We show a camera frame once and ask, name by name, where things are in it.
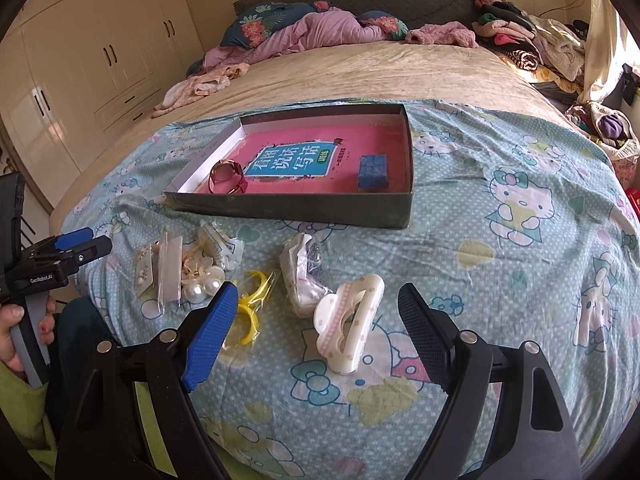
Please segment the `green sleeve forearm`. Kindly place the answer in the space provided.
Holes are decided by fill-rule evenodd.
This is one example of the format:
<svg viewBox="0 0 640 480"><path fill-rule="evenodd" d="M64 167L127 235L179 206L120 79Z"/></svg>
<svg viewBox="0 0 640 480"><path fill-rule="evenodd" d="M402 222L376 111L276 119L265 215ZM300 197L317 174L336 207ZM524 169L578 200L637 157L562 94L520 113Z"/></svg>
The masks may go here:
<svg viewBox="0 0 640 480"><path fill-rule="evenodd" d="M32 388L1 364L1 411L30 457L49 478L54 477L58 446L46 414L48 386Z"/></svg>

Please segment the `person's left hand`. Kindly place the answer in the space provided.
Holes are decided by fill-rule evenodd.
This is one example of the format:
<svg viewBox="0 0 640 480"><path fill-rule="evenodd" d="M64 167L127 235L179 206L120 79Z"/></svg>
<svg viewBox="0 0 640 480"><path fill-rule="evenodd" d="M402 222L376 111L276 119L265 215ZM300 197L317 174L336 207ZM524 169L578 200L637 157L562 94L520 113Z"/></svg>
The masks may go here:
<svg viewBox="0 0 640 480"><path fill-rule="evenodd" d="M51 296L47 296L46 315L38 324L40 339L48 346L54 341L54 318L56 302ZM24 375L24 366L20 357L16 354L11 330L21 322L24 316L24 308L17 304L5 304L0 310L0 359L8 370L17 376Z"/></svg>

